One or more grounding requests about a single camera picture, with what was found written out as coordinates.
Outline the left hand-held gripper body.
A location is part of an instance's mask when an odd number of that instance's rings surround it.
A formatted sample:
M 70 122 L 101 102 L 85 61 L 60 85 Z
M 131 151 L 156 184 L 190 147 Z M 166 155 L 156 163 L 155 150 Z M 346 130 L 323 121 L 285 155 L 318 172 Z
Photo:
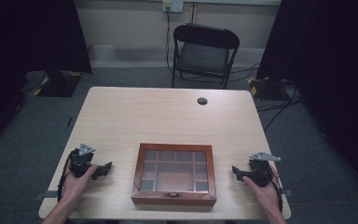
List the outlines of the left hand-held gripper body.
M 78 148 L 74 149 L 70 155 L 70 171 L 74 177 L 81 177 L 91 167 L 91 160 L 93 154 L 96 151 L 95 148 L 86 144 L 81 144 Z

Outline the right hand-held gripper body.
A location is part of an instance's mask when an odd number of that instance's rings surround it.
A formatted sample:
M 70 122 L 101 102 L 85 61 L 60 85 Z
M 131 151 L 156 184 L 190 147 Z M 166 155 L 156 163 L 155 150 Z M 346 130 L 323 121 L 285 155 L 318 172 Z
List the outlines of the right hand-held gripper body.
M 264 188 L 273 177 L 269 162 L 281 161 L 282 159 L 267 152 L 257 152 L 250 155 L 249 158 L 251 170 L 247 173 L 247 176 L 251 178 L 258 187 Z

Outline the wooden box with glass lid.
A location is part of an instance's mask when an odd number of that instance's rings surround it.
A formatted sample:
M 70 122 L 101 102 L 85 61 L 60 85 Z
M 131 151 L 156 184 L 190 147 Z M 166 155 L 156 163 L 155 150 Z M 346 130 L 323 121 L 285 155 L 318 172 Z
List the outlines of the wooden box with glass lid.
M 214 206 L 213 148 L 141 143 L 131 199 L 138 204 Z

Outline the person's left hand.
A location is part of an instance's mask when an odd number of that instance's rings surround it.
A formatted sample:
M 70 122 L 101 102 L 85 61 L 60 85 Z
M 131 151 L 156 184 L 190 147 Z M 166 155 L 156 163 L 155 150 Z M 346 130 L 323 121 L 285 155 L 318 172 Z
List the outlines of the person's left hand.
M 88 171 L 81 177 L 75 177 L 67 166 L 65 171 L 65 180 L 62 188 L 62 202 L 77 204 L 81 195 L 86 190 L 86 187 L 91 179 L 91 176 L 97 170 L 98 165 L 93 164 Z

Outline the person's right hand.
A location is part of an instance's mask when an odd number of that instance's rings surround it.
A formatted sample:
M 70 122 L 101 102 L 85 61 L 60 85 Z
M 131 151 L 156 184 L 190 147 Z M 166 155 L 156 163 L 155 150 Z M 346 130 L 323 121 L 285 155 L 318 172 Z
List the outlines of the person's right hand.
M 278 172 L 273 167 L 271 167 L 271 170 L 273 174 L 272 182 L 268 183 L 264 188 L 258 187 L 257 184 L 247 176 L 243 178 L 245 185 L 251 188 L 257 201 L 264 209 L 264 211 L 280 210 L 279 196 L 277 192 L 277 188 L 279 184 L 279 180 L 278 180 L 279 175 Z

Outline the black stand base yellow stripes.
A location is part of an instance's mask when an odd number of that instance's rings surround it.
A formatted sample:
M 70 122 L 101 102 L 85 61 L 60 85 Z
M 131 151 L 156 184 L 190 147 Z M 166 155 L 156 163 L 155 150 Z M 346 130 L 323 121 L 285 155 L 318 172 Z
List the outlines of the black stand base yellow stripes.
M 268 77 L 263 79 L 248 78 L 251 94 L 260 101 L 288 101 L 290 99 L 281 82 L 273 82 Z
M 40 97 L 71 97 L 82 76 L 78 73 L 47 70 L 47 77 L 41 86 L 34 92 Z

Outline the black curtain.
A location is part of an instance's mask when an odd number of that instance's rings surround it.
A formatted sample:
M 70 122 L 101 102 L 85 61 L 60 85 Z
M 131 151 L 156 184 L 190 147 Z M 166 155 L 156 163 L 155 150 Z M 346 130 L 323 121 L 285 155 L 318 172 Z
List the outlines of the black curtain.
M 0 131 L 26 75 L 47 70 L 91 72 L 75 0 L 0 0 Z
M 358 0 L 281 0 L 256 76 L 298 82 L 358 174 Z

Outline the black folding chair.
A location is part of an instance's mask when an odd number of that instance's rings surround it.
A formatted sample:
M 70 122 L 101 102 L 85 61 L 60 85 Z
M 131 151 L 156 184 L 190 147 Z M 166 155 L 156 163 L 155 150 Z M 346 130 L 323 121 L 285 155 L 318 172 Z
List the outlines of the black folding chair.
M 176 73 L 221 80 L 225 89 L 240 39 L 228 29 L 185 23 L 173 31 L 172 87 Z

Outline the white wall socket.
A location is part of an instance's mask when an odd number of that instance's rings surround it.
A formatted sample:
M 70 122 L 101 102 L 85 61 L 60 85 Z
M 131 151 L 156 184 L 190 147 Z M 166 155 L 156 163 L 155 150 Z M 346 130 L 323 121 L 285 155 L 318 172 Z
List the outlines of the white wall socket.
M 184 11 L 184 2 L 180 0 L 163 0 L 162 11 L 182 13 Z

